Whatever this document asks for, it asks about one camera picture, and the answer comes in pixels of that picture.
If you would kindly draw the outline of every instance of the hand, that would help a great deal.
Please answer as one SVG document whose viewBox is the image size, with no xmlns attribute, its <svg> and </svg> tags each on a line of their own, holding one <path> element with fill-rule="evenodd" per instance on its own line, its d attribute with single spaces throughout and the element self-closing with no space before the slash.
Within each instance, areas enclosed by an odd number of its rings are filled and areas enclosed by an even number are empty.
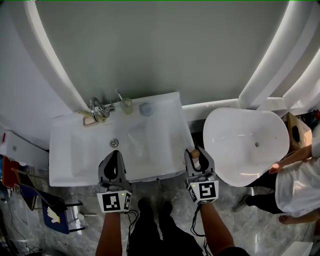
<svg viewBox="0 0 320 256">
<path fill-rule="evenodd" d="M 295 217 L 288 216 L 288 215 L 281 215 L 279 217 L 279 221 L 284 225 L 294 224 L 295 223 L 295 219 L 296 219 Z"/>
<path fill-rule="evenodd" d="M 275 162 L 269 169 L 269 174 L 276 174 L 282 170 L 284 165 L 281 162 Z"/>
</svg>

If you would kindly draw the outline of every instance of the leg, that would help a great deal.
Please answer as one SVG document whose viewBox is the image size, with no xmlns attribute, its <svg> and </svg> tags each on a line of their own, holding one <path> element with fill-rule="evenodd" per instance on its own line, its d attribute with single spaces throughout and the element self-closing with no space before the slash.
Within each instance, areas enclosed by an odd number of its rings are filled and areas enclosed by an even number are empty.
<svg viewBox="0 0 320 256">
<path fill-rule="evenodd" d="M 202 256 L 203 250 L 195 238 L 176 226 L 174 219 L 170 216 L 173 207 L 169 201 L 163 203 L 159 213 L 159 226 L 163 236 L 163 242 L 168 249 L 169 255 L 192 255 Z"/>
<path fill-rule="evenodd" d="M 129 238 L 129 256 L 161 255 L 161 239 L 154 214 L 151 207 L 144 199 L 138 202 L 140 217 Z"/>
<path fill-rule="evenodd" d="M 276 194 L 259 194 L 259 195 L 249 195 L 245 199 L 245 203 L 248 206 L 256 206 L 261 210 L 267 211 L 272 214 L 282 214 L 276 203 Z"/>
<path fill-rule="evenodd" d="M 276 188 L 277 173 L 269 174 L 265 172 L 261 177 L 257 178 L 254 182 L 246 187 L 265 187 L 268 189 L 275 190 Z"/>
</svg>

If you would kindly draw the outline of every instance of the marble floor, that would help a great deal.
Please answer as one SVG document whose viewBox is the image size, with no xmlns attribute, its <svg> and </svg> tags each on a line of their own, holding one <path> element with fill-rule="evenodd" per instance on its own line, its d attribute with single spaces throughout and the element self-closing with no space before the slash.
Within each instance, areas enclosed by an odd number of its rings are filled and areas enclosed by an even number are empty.
<svg viewBox="0 0 320 256">
<path fill-rule="evenodd" d="M 105 217 L 100 211 L 96 197 L 99 187 L 50 187 L 47 181 L 48 173 L 35 172 L 45 178 L 34 179 L 37 188 L 60 196 L 65 199 L 66 203 L 74 203 L 80 200 L 83 202 L 83 206 L 79 207 L 79 212 L 97 214 L 97 216 L 88 216 L 84 221 L 81 221 L 81 224 L 86 227 L 81 234 L 77 232 L 68 235 L 58 233 L 44 225 L 41 210 L 33 212 L 26 210 L 22 199 L 18 194 L 14 194 L 8 203 L 0 202 L 0 208 L 4 214 L 9 235 L 15 245 L 23 252 L 26 252 L 25 245 L 27 243 L 29 248 L 55 249 L 67 256 L 94 256 Z M 172 217 L 177 226 L 190 233 L 196 206 L 185 188 L 185 178 L 184 175 L 180 175 L 165 180 L 133 184 L 130 207 L 137 209 L 137 201 L 140 198 L 148 198 L 154 210 L 155 221 L 158 222 L 157 209 L 164 200 L 170 200 L 173 204 Z M 255 206 L 247 207 L 239 213 L 232 212 L 233 205 L 243 195 L 251 192 L 250 188 L 231 187 L 223 181 L 219 183 L 219 199 L 214 202 L 214 206 L 230 230 L 236 246 L 244 248 L 251 256 L 280 256 L 292 242 L 312 240 L 314 223 L 283 225 L 279 223 L 277 215 L 262 211 Z M 254 193 L 258 194 L 267 192 L 260 188 L 254 189 Z M 196 230 L 201 233 L 203 232 L 202 221 L 200 216 L 198 217 Z M 128 217 L 122 214 L 123 255 L 126 255 L 128 227 Z M 203 238 L 196 237 L 196 240 L 201 246 L 203 245 Z"/>
</svg>

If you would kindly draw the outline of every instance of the sneaker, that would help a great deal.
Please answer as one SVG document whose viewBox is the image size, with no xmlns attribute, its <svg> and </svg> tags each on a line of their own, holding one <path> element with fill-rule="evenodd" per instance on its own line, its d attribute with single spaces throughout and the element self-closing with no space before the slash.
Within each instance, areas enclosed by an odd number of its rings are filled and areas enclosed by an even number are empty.
<svg viewBox="0 0 320 256">
<path fill-rule="evenodd" d="M 148 202 L 141 198 L 138 203 L 137 206 L 140 210 L 140 213 L 148 213 L 148 214 L 152 214 L 152 208 L 149 206 Z"/>
<path fill-rule="evenodd" d="M 161 215 L 170 215 L 173 209 L 173 205 L 170 201 L 164 201 L 160 211 Z"/>
<path fill-rule="evenodd" d="M 248 206 L 247 203 L 246 203 L 246 199 L 247 199 L 248 197 L 250 197 L 250 195 L 249 195 L 249 194 L 246 194 L 246 195 L 241 199 L 241 201 L 238 202 L 238 203 L 233 207 L 233 211 L 234 211 L 235 213 L 241 212 L 244 208 L 246 208 L 246 207 Z"/>
</svg>

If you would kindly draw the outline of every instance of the white sink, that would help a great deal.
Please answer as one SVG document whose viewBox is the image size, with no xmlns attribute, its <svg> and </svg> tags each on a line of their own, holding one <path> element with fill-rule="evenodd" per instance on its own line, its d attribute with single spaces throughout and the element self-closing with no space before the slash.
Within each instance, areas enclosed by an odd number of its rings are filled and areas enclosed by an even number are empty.
<svg viewBox="0 0 320 256">
<path fill-rule="evenodd" d="M 279 116 L 238 108 L 212 111 L 204 123 L 203 142 L 216 174 L 235 187 L 252 183 L 289 150 L 289 134 Z"/>
<path fill-rule="evenodd" d="M 153 113 L 142 116 L 139 105 L 151 103 Z M 133 114 L 119 103 L 105 123 L 83 127 L 83 116 L 73 113 L 53 120 L 49 155 L 51 186 L 96 185 L 98 167 L 119 150 L 130 182 L 164 179 L 185 171 L 183 155 L 193 146 L 178 92 L 133 100 Z M 117 139 L 116 148 L 110 141 Z"/>
</svg>

